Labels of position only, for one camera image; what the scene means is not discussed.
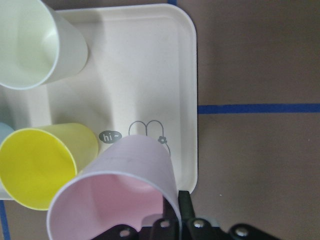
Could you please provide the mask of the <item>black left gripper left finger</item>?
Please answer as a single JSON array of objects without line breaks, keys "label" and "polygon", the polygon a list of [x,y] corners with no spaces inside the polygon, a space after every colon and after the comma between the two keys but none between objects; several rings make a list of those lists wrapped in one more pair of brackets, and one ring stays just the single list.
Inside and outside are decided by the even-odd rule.
[{"label": "black left gripper left finger", "polygon": [[163,218],[163,225],[172,225],[172,224],[179,224],[178,217],[176,212],[174,211],[172,205],[169,201],[163,197],[163,210],[162,210],[162,218]]}]

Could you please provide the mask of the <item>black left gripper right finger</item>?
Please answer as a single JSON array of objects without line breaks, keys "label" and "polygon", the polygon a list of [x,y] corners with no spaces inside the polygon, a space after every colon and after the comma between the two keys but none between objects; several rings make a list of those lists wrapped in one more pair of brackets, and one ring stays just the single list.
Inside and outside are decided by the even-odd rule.
[{"label": "black left gripper right finger", "polygon": [[189,191],[180,190],[178,192],[178,204],[181,220],[183,222],[187,222],[188,220],[195,218],[196,215]]}]

